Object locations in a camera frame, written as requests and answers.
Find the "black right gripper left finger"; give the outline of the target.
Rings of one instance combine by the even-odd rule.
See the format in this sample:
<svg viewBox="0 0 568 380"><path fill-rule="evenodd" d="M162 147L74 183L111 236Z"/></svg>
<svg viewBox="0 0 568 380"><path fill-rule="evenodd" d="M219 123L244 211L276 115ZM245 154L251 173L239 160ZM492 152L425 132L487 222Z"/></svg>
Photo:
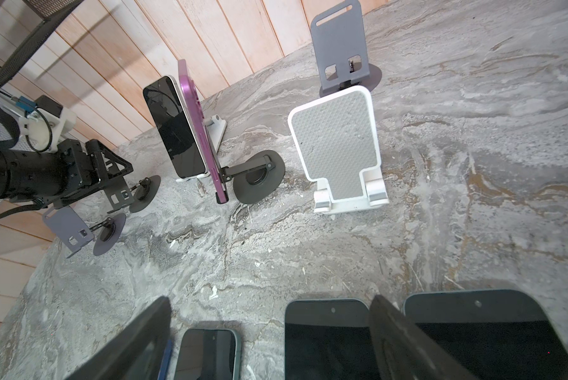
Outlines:
<svg viewBox="0 0 568 380"><path fill-rule="evenodd" d="M171 338L172 307L161 296L69 379L157 379Z"/></svg>

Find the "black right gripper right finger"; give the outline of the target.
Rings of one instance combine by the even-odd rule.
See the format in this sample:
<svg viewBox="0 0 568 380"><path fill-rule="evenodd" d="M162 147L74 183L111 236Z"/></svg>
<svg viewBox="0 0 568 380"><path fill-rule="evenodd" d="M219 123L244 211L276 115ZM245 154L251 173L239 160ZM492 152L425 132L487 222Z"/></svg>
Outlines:
<svg viewBox="0 0 568 380"><path fill-rule="evenodd" d="M380 294L369 307L369 331L382 379L475 378Z"/></svg>

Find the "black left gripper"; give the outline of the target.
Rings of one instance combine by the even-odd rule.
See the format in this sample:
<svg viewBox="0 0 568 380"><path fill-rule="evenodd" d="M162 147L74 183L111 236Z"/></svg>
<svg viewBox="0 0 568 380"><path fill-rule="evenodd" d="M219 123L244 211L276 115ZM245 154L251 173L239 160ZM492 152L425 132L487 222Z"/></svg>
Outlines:
<svg viewBox="0 0 568 380"><path fill-rule="evenodd" d="M132 205L132 193L125 175L134 171L132 164L116 155L97 139L82 143L65 139L58 145L57 157L62 171L57 200L80 200L103 191L111 210L117 212Z"/></svg>

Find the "green-edged phone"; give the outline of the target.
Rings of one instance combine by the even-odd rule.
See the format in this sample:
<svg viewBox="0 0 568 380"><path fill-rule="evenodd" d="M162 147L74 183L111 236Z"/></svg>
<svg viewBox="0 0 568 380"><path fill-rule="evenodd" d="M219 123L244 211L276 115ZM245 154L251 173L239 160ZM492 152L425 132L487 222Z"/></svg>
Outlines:
<svg viewBox="0 0 568 380"><path fill-rule="evenodd" d="M240 334L233 329L188 329L181 340L174 378L240 379Z"/></svg>

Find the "black phone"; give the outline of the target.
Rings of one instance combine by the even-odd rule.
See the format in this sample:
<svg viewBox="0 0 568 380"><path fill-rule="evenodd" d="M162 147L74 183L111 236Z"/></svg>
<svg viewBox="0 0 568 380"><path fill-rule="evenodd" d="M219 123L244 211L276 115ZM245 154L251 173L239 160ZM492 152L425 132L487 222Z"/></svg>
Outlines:
<svg viewBox="0 0 568 380"><path fill-rule="evenodd" d="M511 290L413 294L404 315L480 379L568 379L568 351L540 304Z"/></svg>

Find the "pink-edged phone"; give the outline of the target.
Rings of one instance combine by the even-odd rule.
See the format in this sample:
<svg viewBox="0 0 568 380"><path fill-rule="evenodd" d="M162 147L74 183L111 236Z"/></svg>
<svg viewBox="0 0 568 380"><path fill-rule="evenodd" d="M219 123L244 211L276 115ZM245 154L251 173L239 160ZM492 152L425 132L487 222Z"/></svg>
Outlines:
<svg viewBox="0 0 568 380"><path fill-rule="evenodd" d="M187 117L190 120L195 141L205 162L206 170L214 183L217 203L226 204L229 201L229 196L226 185L222 180L221 166L215 155L212 141L204 126L203 110L197 95L195 83L188 72L186 60L179 60L177 66L178 80L187 109Z"/></svg>

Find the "blue-edged phone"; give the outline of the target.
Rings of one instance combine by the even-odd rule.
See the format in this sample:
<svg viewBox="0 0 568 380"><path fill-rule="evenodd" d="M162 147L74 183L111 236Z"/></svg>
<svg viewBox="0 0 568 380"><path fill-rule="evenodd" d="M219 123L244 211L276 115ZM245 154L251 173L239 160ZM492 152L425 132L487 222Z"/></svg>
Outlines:
<svg viewBox="0 0 568 380"><path fill-rule="evenodd" d="M166 380L168 376L168 368L171 362L172 354L173 354L173 339L169 338L165 346L164 356L161 361L160 371L157 377L158 380Z"/></svg>

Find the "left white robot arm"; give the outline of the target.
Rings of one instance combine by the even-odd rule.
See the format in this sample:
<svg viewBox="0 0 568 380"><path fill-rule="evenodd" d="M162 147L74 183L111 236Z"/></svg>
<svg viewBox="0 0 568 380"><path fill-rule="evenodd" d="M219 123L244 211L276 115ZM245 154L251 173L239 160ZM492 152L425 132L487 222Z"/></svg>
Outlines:
<svg viewBox="0 0 568 380"><path fill-rule="evenodd" d="M0 141L0 200L24 203L2 212L0 219L50 205L59 210L114 185L125 185L125 176L134 171L129 161L97 139L85 144L65 139L55 153L14 150L20 129L1 107L0 123L11 135L10 140Z"/></svg>

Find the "dark round stand front left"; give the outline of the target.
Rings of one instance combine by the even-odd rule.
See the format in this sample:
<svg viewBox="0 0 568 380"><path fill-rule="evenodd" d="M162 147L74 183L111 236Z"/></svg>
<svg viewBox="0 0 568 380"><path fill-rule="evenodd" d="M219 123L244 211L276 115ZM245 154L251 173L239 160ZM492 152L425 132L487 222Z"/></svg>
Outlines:
<svg viewBox="0 0 568 380"><path fill-rule="evenodd" d="M124 213L110 216L102 222L89 226L73 208L59 210L49 208L42 216L43 222L70 250L69 258L90 243L94 243L93 254L98 257L110 251L122 235L127 221Z"/></svg>

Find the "white-edged phone on stand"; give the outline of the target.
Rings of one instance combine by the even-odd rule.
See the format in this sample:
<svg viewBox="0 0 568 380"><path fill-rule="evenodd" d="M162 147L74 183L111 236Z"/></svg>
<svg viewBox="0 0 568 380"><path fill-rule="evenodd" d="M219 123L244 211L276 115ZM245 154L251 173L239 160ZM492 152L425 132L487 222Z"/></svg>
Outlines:
<svg viewBox="0 0 568 380"><path fill-rule="evenodd" d="M142 95L179 178L205 174L203 157L173 79L161 77L146 86Z"/></svg>

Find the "dark round stand pink phone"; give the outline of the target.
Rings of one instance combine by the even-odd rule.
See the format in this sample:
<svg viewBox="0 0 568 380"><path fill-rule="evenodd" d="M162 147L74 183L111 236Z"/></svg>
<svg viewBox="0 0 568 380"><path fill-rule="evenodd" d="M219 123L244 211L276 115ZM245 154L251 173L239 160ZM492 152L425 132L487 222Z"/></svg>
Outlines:
<svg viewBox="0 0 568 380"><path fill-rule="evenodd" d="M242 164L221 168L222 179L233 182L233 192L242 204L257 204L270 196L285 173L285 163L274 150L263 150Z"/></svg>

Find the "grey round phone stand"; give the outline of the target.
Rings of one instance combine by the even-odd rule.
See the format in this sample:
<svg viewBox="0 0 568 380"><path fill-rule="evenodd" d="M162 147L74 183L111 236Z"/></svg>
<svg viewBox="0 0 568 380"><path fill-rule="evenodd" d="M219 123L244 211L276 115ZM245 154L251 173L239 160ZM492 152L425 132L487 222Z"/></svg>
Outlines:
<svg viewBox="0 0 568 380"><path fill-rule="evenodd" d="M344 1L318 14L310 33L322 98L356 85L377 88L382 71L369 61L359 1Z"/></svg>

